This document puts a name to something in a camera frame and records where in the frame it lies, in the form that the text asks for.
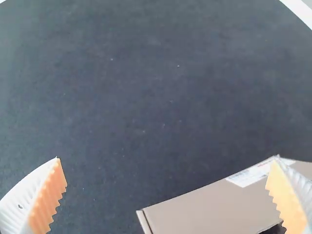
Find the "cardboard box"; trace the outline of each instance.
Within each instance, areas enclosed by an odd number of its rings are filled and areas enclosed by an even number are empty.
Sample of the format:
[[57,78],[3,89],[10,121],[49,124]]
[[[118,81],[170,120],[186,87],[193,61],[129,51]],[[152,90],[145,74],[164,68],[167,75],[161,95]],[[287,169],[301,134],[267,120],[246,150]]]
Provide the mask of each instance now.
[[[272,160],[270,157],[215,183],[137,211],[145,234],[281,232],[272,228],[282,220],[265,190]],[[283,160],[312,179],[312,163]]]

